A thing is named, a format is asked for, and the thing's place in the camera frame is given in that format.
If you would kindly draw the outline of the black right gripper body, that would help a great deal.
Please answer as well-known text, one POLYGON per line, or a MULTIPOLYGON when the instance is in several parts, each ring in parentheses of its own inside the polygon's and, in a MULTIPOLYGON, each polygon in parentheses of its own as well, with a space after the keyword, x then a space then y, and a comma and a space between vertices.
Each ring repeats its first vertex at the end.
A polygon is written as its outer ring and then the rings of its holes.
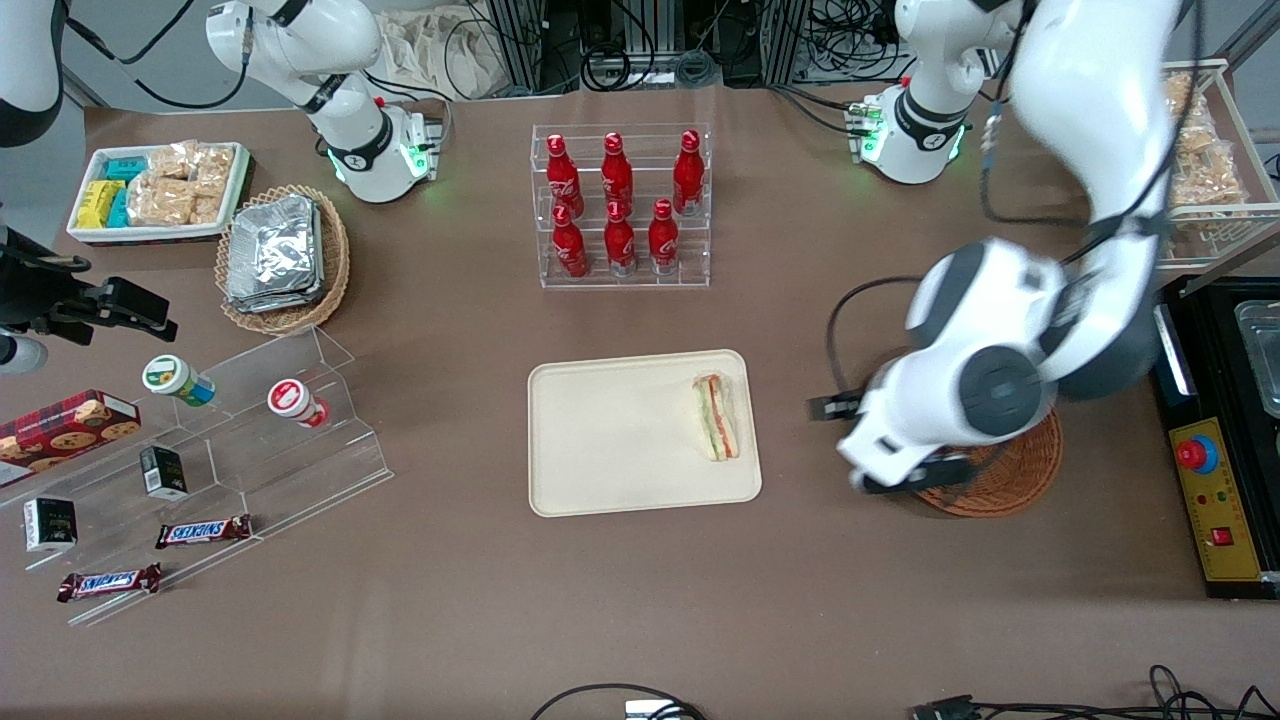
POLYGON ((50 334, 50 309, 77 304, 92 286, 78 279, 92 263, 61 256, 12 228, 1 241, 1 327, 18 334, 50 334))

